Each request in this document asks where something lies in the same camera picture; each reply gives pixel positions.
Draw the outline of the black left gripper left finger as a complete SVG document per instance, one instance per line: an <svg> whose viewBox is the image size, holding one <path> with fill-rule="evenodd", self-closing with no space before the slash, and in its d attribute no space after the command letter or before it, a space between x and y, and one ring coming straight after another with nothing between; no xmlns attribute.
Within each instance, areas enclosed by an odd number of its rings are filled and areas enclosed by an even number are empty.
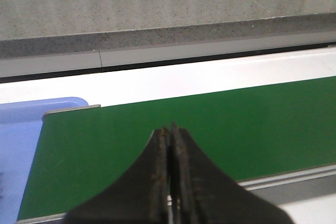
<svg viewBox="0 0 336 224"><path fill-rule="evenodd" d="M167 129L154 130L134 163L109 187L68 211L65 223L168 223Z"/></svg>

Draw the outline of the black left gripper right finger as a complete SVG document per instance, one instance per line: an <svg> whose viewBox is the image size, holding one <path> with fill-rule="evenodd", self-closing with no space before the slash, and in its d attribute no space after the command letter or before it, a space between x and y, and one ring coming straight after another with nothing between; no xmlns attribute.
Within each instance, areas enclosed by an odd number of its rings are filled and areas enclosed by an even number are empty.
<svg viewBox="0 0 336 224"><path fill-rule="evenodd" d="M219 169L187 129L173 124L170 132L174 223L293 223Z"/></svg>

